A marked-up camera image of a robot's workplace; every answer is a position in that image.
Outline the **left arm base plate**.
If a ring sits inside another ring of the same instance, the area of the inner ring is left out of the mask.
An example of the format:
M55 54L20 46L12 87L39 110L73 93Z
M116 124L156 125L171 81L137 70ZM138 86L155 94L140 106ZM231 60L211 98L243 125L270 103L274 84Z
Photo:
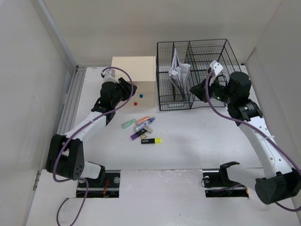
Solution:
M103 179L86 178L87 198L119 198L120 170L107 170Z

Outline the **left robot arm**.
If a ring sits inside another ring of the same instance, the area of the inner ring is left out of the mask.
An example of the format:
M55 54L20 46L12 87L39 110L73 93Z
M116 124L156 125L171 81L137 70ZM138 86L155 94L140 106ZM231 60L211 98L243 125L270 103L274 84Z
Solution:
M137 86L132 80L115 79L105 76L96 100L89 115L69 132L51 138L46 170L52 173L56 182L88 178L92 185L99 187L105 182L105 167L85 161L84 144L100 129L106 127L116 111L130 100Z

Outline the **blue correction pen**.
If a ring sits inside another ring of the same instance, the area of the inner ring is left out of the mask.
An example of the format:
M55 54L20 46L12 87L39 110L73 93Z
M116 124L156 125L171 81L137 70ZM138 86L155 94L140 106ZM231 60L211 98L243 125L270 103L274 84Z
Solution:
M142 130L145 126L148 126L149 124L153 123L155 121L155 117L152 117L152 118L149 118L145 121L143 121L142 123L138 124L136 127L135 127L135 131L140 131Z

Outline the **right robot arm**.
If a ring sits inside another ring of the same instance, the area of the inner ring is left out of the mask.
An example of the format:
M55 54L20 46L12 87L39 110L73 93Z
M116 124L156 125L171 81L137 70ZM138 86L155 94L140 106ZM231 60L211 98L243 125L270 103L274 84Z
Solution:
M239 183L254 190L266 205L295 197L301 190L301 170L275 143L259 106L249 98L251 81L246 73L233 72L229 81L221 85L211 71L201 84L190 92L205 103L211 99L227 104L228 116L216 114L233 121L244 133L262 165L262 173L250 173L239 168L238 162L220 166L218 180L223 186Z

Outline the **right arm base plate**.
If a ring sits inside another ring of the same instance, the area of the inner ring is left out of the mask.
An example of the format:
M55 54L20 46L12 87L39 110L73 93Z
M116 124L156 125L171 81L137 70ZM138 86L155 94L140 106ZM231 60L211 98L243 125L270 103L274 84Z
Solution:
M248 189L238 182L230 181L220 169L203 169L201 186L206 198L248 198Z

